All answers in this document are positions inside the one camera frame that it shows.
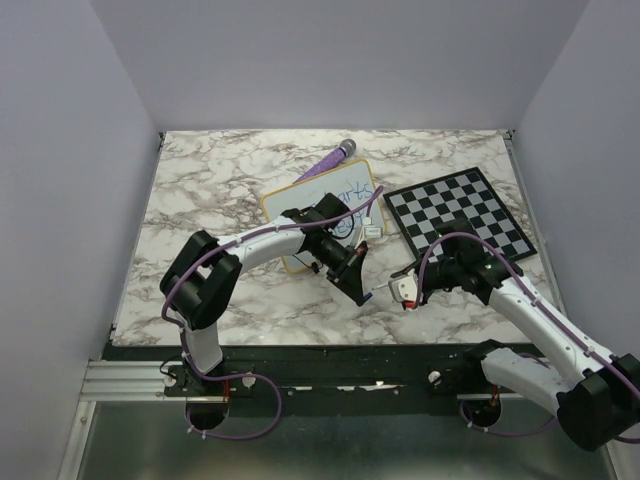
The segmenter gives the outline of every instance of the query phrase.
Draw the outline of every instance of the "marble surface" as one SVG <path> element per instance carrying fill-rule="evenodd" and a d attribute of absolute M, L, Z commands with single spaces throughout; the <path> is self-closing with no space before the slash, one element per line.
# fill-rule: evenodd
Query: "marble surface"
<path fill-rule="evenodd" d="M 477 166 L 536 243 L 495 131 L 251 130 L 167 134 L 121 309 L 116 345 L 177 345 L 178 331 L 159 318 L 163 273 L 196 230 L 241 233 L 265 223 L 260 198 L 291 184 L 344 138 L 358 145 L 378 184 L 393 191 Z M 388 235 L 371 244 L 363 282 L 371 288 L 412 255 L 392 216 Z M 538 255 L 519 262 L 551 299 Z M 388 290 L 357 307 L 323 274 L 287 273 L 273 260 L 243 275 L 218 321 L 224 345 L 464 343 L 526 341 L 510 322 L 455 290 L 404 312 Z"/>

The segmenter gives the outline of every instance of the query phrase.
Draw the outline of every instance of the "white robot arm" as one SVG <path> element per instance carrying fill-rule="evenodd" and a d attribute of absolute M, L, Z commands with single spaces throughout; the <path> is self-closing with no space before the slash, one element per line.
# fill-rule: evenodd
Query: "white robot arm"
<path fill-rule="evenodd" d="M 513 322 L 549 365 L 494 341 L 480 344 L 471 357 L 487 382 L 519 393 L 557 416 L 580 447 L 595 450 L 638 423 L 640 402 L 632 389 L 640 385 L 640 362 L 635 357 L 618 358 L 589 338 L 539 294 L 517 265 L 486 253 L 481 245 L 485 242 L 467 220 L 446 222 L 437 230 L 445 258 L 427 268 L 421 259 L 392 275 L 389 288 L 396 301 L 417 308 L 435 290 L 460 286 Z M 464 376 L 459 373 L 451 375 L 451 382 L 460 383 Z M 447 382 L 445 377 L 438 381 Z"/>
<path fill-rule="evenodd" d="M 313 208 L 283 212 L 274 222 L 240 236 L 216 239 L 204 231 L 194 234 L 160 284 L 167 297 L 163 318 L 181 328 L 191 366 L 206 374 L 222 361 L 216 321 L 226 310 L 238 277 L 274 258 L 310 252 L 327 267 L 333 285 L 358 306 L 364 304 L 371 293 L 363 293 L 361 269 L 368 251 L 367 232 L 374 227 L 363 226 L 346 246 L 331 233 L 351 214 L 327 194 Z M 485 252 L 467 220 L 446 222 L 437 230 L 442 238 L 425 257 L 442 243 L 444 259 L 426 269 L 426 260 L 420 259 L 393 274 L 388 284 L 393 298 L 405 308 L 418 308 L 436 290 L 462 287 L 512 321 L 550 364 L 547 368 L 489 340 L 471 349 L 461 367 L 468 368 L 466 376 L 446 372 L 434 388 L 464 391 L 469 375 L 474 384 L 480 380 L 506 387 L 557 416 L 569 437 L 586 450 L 595 450 L 638 423 L 640 362 L 635 357 L 615 357 L 580 331 L 540 296 L 517 265 Z M 205 278 L 196 265 L 211 272 Z M 181 319 L 167 317 L 169 307 Z"/>
<path fill-rule="evenodd" d="M 270 260 L 309 252 L 327 267 L 327 279 L 358 306 L 371 298 L 370 292 L 362 290 L 365 238 L 345 246 L 331 233 L 341 218 L 352 213 L 329 193 L 315 207 L 287 210 L 273 222 L 238 236 L 193 234 L 160 282 L 166 305 L 181 317 L 167 317 L 165 307 L 163 318 L 181 328 L 193 365 L 208 373 L 222 361 L 216 322 L 229 304 L 238 277 Z M 194 265 L 211 271 L 205 277 Z"/>

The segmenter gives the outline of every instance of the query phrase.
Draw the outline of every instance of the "small whiteboard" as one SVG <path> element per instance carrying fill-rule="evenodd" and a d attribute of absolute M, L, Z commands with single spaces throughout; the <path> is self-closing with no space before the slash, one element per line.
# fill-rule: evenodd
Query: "small whiteboard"
<path fill-rule="evenodd" d="M 275 192 L 271 192 L 262 197 L 262 210 L 267 221 L 272 221 L 280 214 L 290 208 L 300 210 L 316 205 L 326 193 L 333 193 L 342 200 L 349 209 L 354 209 L 362 205 L 368 198 L 371 198 L 376 189 L 373 175 L 369 163 L 364 159 L 356 160 L 342 167 L 334 168 L 328 172 L 311 177 L 303 182 L 294 183 Z M 381 197 L 373 202 L 371 206 L 371 219 L 373 224 L 385 228 L 384 217 L 380 210 Z M 353 215 L 355 226 L 362 225 L 362 219 L 366 215 L 366 209 L 362 209 Z M 351 218 L 345 218 L 334 229 L 337 236 L 344 236 L 351 230 Z M 340 240 L 342 245 L 351 242 L 353 233 L 344 240 Z M 308 252 L 296 255 L 302 262 L 311 265 L 313 256 Z M 290 273 L 306 270 L 307 267 L 292 256 L 282 257 L 284 267 Z"/>

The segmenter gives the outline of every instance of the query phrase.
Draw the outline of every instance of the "black and white checkered board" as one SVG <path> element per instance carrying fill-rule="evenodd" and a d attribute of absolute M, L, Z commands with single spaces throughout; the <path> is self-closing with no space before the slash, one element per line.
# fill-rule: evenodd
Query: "black and white checkered board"
<path fill-rule="evenodd" d="M 481 238 L 511 260 L 536 253 L 477 167 L 387 193 L 384 199 L 416 257 L 438 238 L 436 225 L 464 217 Z M 442 248 L 436 247 L 434 254 L 430 262 L 442 256 Z"/>

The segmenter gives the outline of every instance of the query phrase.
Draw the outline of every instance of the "purple cable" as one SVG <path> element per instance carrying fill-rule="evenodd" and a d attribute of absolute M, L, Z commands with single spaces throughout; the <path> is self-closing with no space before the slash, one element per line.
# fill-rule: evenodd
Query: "purple cable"
<path fill-rule="evenodd" d="M 495 435 L 496 437 L 505 437 L 505 438 L 524 438 L 524 437 L 532 437 L 534 435 L 538 435 L 539 433 L 546 432 L 547 430 L 553 428 L 556 423 L 558 423 L 558 419 L 556 417 L 551 417 L 551 419 L 534 430 L 529 430 L 528 432 L 500 432 L 496 430 L 491 430 L 489 428 L 480 427 L 473 423 L 471 418 L 467 417 L 467 414 L 464 413 L 464 408 L 466 407 L 466 403 L 460 402 L 460 408 L 458 409 L 458 413 L 465 421 L 469 428 L 474 430 L 478 430 L 479 432 L 488 433 L 489 435 Z"/>
<path fill-rule="evenodd" d="M 307 170 L 298 180 L 293 183 L 301 182 L 307 178 L 314 177 L 319 173 L 327 172 L 342 163 L 342 161 L 353 155 L 356 150 L 356 142 L 350 138 L 343 140 L 340 146 L 329 153 L 326 157 L 316 163 L 313 167 Z"/>
<path fill-rule="evenodd" d="M 549 368 L 549 366 L 542 361 L 542 359 L 540 359 L 539 357 L 532 355 L 530 353 L 519 353 L 519 356 L 521 356 L 522 358 L 530 358 L 531 360 L 533 360 L 536 363 L 539 363 L 540 365 L 542 365 L 545 368 Z M 550 428 L 552 428 L 556 423 L 558 423 L 558 419 L 556 417 L 551 417 L 549 419 L 549 421 L 547 423 L 545 423 L 544 425 L 542 425 L 541 427 L 538 427 L 534 430 L 529 430 L 527 432 L 501 432 L 499 430 L 490 430 L 489 428 L 484 428 L 484 427 L 480 427 L 479 425 L 475 425 L 473 423 L 473 419 L 471 417 L 471 415 L 469 415 L 469 418 L 467 418 L 466 414 L 464 413 L 464 407 L 466 407 L 467 404 L 463 401 L 460 402 L 460 408 L 458 409 L 458 413 L 460 413 L 460 416 L 462 417 L 462 419 L 465 421 L 465 423 L 467 424 L 467 426 L 469 428 L 473 428 L 474 430 L 478 430 L 484 433 L 488 433 L 489 435 L 495 435 L 496 437 L 506 437 L 506 438 L 524 438 L 524 437 L 532 437 L 533 435 L 537 435 L 539 433 L 542 432 L 546 432 L 547 430 L 549 430 Z"/>
<path fill-rule="evenodd" d="M 371 216 L 371 209 L 373 208 L 373 202 L 371 202 L 369 204 L 369 206 L 367 207 L 367 217 Z"/>
<path fill-rule="evenodd" d="M 414 310 L 416 308 L 418 308 L 418 305 L 420 303 L 420 294 L 421 294 L 421 291 L 422 291 L 422 283 L 424 282 L 424 271 L 426 269 L 429 257 L 433 254 L 433 251 L 436 249 L 436 247 L 438 245 L 440 245 L 442 242 L 444 242 L 446 240 L 449 240 L 450 238 L 455 238 L 455 237 L 468 238 L 470 240 L 473 240 L 474 242 L 478 242 L 484 248 L 489 250 L 489 252 L 494 257 L 496 257 L 500 261 L 500 263 L 502 263 L 504 265 L 504 267 L 509 272 L 509 275 L 511 275 L 511 277 L 515 280 L 515 282 L 518 284 L 518 286 L 520 287 L 522 292 L 529 298 L 529 300 L 534 301 L 536 299 L 536 296 L 534 295 L 534 293 L 527 288 L 527 286 L 524 284 L 522 279 L 520 279 L 520 276 L 515 272 L 515 270 L 509 264 L 509 262 L 507 260 L 505 260 L 504 257 L 500 254 L 500 252 L 498 252 L 494 247 L 492 247 L 489 243 L 487 243 L 485 240 L 481 239 L 480 237 L 477 237 L 477 236 L 472 235 L 470 233 L 453 232 L 453 233 L 447 233 L 446 235 L 443 235 L 442 237 L 438 238 L 435 242 L 433 242 L 431 245 L 429 245 L 429 248 L 427 249 L 426 253 L 424 254 L 424 257 L 422 258 L 422 262 L 420 264 L 420 273 L 418 275 L 418 296 L 416 298 L 415 305 L 413 307 Z M 538 302 L 536 302 L 535 305 L 540 309 L 540 311 L 542 313 L 544 313 L 547 316 L 547 318 L 549 320 L 551 320 L 551 322 L 556 327 L 558 327 L 567 337 L 569 337 L 571 340 L 573 340 L 573 342 L 576 345 L 578 345 L 578 347 L 583 349 L 585 351 L 585 353 L 587 353 L 589 351 L 589 345 L 584 343 L 584 341 L 580 337 L 575 335 L 571 331 L 571 329 L 569 329 L 566 325 L 564 325 L 560 321 L 560 319 L 554 315 L 554 313 L 551 310 L 549 310 L 545 305 L 543 305 L 541 303 L 538 303 Z M 591 352 L 591 353 L 589 353 L 589 355 L 591 355 L 598 363 L 600 363 L 604 368 L 609 370 L 618 380 L 620 380 L 631 391 L 633 396 L 636 397 L 636 399 L 640 402 L 640 390 L 638 390 L 638 388 L 627 377 L 625 377 L 619 370 L 614 368 L 613 365 L 611 365 L 609 362 L 607 362 L 604 358 L 602 358 L 597 353 Z M 640 438 L 616 437 L 616 440 L 618 440 L 620 442 L 623 442 L 623 443 L 640 444 Z"/>
<path fill-rule="evenodd" d="M 182 344 L 182 350 L 184 352 L 185 358 L 189 362 L 189 365 L 193 369 L 193 371 L 196 374 L 196 376 L 198 378 L 202 379 L 202 380 L 211 381 L 211 382 L 222 382 L 222 381 L 225 381 L 225 380 L 234 380 L 234 379 L 237 379 L 237 378 L 245 378 L 245 377 L 251 377 L 251 378 L 256 378 L 258 380 L 263 380 L 263 381 L 267 382 L 269 384 L 269 386 L 273 389 L 273 391 L 276 394 L 276 400 L 278 402 L 278 408 L 277 408 L 276 414 L 275 414 L 273 420 L 271 421 L 271 423 L 269 425 L 267 425 L 265 428 L 263 428 L 262 430 L 260 430 L 260 431 L 258 431 L 256 433 L 234 436 L 234 435 L 223 435 L 223 434 L 219 434 L 219 433 L 198 430 L 191 424 L 190 413 L 187 411 L 187 421 L 189 422 L 190 429 L 192 429 L 192 430 L 194 430 L 194 431 L 196 431 L 196 432 L 198 432 L 198 433 L 200 433 L 202 435 L 205 435 L 207 437 L 219 438 L 219 439 L 223 439 L 223 440 L 251 440 L 251 439 L 254 439 L 254 438 L 261 437 L 262 435 L 265 435 L 266 433 L 268 433 L 271 430 L 273 430 L 273 428 L 277 425 L 278 421 L 280 420 L 280 416 L 282 415 L 282 396 L 280 395 L 280 391 L 278 390 L 278 386 L 270 378 L 265 377 L 264 375 L 259 375 L 257 373 L 238 373 L 238 374 L 234 374 L 234 375 L 225 375 L 225 376 L 222 376 L 222 377 L 210 377 L 210 376 L 207 376 L 206 374 L 202 373 L 196 367 L 195 363 L 191 360 L 191 352 L 189 351 L 189 346 L 187 345 L 186 337 L 185 337 L 185 334 L 184 334 L 184 325 L 178 319 L 171 318 L 168 315 L 169 307 L 170 307 L 171 303 L 173 302 L 173 299 L 175 298 L 178 290 L 182 287 L 182 285 L 184 285 L 184 283 L 187 281 L 187 279 L 198 269 L 198 267 L 200 267 L 200 265 L 202 265 L 204 262 L 206 262 L 208 259 L 210 259 L 214 255 L 217 255 L 219 252 L 236 246 L 239 241 L 240 242 L 245 242 L 247 240 L 250 240 L 252 238 L 258 237 L 260 235 L 264 235 L 266 233 L 275 232 L 277 230 L 293 230 L 293 229 L 296 229 L 296 228 L 320 227 L 320 226 L 323 226 L 323 225 L 327 225 L 329 223 L 339 222 L 343 218 L 350 217 L 351 215 L 355 214 L 356 212 L 359 212 L 360 210 L 362 210 L 365 207 L 370 209 L 371 204 L 376 200 L 376 198 L 378 198 L 380 196 L 380 194 L 382 193 L 382 190 L 383 190 L 383 187 L 382 187 L 382 185 L 380 185 L 378 188 L 375 189 L 375 191 L 373 192 L 373 195 L 371 196 L 371 198 L 367 199 L 367 201 L 364 202 L 362 205 L 360 205 L 360 206 L 354 208 L 353 210 L 350 210 L 350 211 L 348 211 L 348 212 L 346 212 L 346 213 L 344 213 L 342 215 L 334 217 L 334 218 L 329 218 L 327 220 L 322 220 L 322 221 L 318 221 L 318 222 L 281 225 L 278 228 L 276 228 L 276 227 L 266 227 L 266 228 L 262 228 L 260 230 L 256 230 L 256 231 L 251 232 L 251 233 L 247 233 L 244 236 L 240 237 L 239 239 L 232 240 L 231 242 L 225 243 L 224 245 L 220 245 L 219 247 L 214 248 L 212 251 L 204 254 L 202 257 L 200 257 L 198 260 L 196 260 L 195 263 L 193 265 L 191 265 L 187 269 L 187 271 L 178 279 L 176 284 L 173 286 L 173 288 L 169 292 L 169 295 L 167 295 L 167 298 L 165 299 L 164 304 L 162 305 L 162 311 L 161 311 L 160 316 L 162 317 L 163 320 L 166 320 L 166 321 L 168 321 L 170 323 L 173 323 L 174 325 L 177 325 L 180 328 L 180 343 Z"/>

